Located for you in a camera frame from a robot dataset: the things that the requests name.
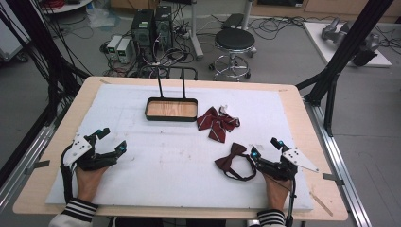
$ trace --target human hand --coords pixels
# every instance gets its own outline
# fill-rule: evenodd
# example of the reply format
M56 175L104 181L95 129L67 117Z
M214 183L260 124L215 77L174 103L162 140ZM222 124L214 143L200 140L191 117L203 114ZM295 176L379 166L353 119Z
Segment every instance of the human hand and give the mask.
M266 193L268 195L268 208L283 212L284 203L288 192L291 190L292 181L277 181L268 174L263 174L266 181Z
M97 188L100 184L103 173L109 167L102 167L97 170L84 171L77 167L77 182L78 182L78 195L77 198L83 201L92 202L94 199Z

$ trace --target black stool seat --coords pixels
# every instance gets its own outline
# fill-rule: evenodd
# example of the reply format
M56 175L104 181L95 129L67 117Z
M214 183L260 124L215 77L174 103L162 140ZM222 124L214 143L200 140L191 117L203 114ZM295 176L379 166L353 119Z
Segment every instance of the black stool seat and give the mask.
M254 37L246 30L226 28L216 34L216 44L232 50L243 50L254 44Z

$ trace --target wooden table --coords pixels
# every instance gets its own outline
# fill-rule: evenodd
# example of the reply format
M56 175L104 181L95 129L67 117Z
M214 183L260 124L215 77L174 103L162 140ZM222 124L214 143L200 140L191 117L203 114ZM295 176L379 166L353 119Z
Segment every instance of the wooden table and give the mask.
M71 144L82 119L89 110L98 88L104 83L154 85L156 79L122 79L91 77L86 79L76 99L71 105L58 130L54 134L41 161L50 160L50 165L33 171L21 195L13 206L17 214L58 214L64 205L46 204L46 197L56 179L62 151ZM164 79L164 86L181 87L182 82ZM247 90L276 91L282 100L294 143L319 167L321 173L305 171L310 196L314 203L312 211L296 211L293 216L298 220L345 220L348 217L340 192L335 182L327 181L322 173L331 173L325 160L322 147L306 112L304 103L295 86L281 84L257 84L216 81L188 80L186 87L229 88ZM101 206L99 216L138 216L162 218L256 218L253 209L227 208L171 208L171 207L134 207Z

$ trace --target bow tie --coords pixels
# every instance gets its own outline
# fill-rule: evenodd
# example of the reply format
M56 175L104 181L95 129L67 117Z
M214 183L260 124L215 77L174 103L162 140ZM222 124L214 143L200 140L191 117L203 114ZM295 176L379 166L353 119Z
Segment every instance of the bow tie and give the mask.
M239 181L242 181L242 182L246 182L246 181L252 179L256 175L256 166L254 165L254 162L252 161L251 157L248 154L242 154L246 150L247 149L244 146L239 145L237 143L233 143L231 145L230 155L228 155L227 157L224 157L224 158L217 159L215 161L215 163L216 163L216 165L218 166L219 169L223 170L224 174L227 177L233 178L235 180L239 180ZM249 177L246 177L246 178L243 178L243 177L239 176L239 174L237 174L235 171L233 171L231 169L231 163L232 163L233 159L237 155L241 156L241 157L244 157L244 158L246 158L248 160L248 162L250 163L253 175L251 175Z
M209 138L224 143L226 131L230 132L239 127L240 123L238 118L229 116L224 107L220 107L218 111L220 115L214 107L211 107L203 116L198 117L198 130L211 129Z

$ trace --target white plastic part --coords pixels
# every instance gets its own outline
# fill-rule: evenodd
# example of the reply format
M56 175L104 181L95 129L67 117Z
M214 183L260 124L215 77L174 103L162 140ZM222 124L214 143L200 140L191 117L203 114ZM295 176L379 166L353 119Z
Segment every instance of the white plastic part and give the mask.
M73 140L73 146L67 150L64 156L64 165L70 166L72 165L80 156L86 153L92 146L86 141L83 136L76 135Z
M314 172L319 172L319 169L298 149L292 148L283 153L296 166L304 167Z

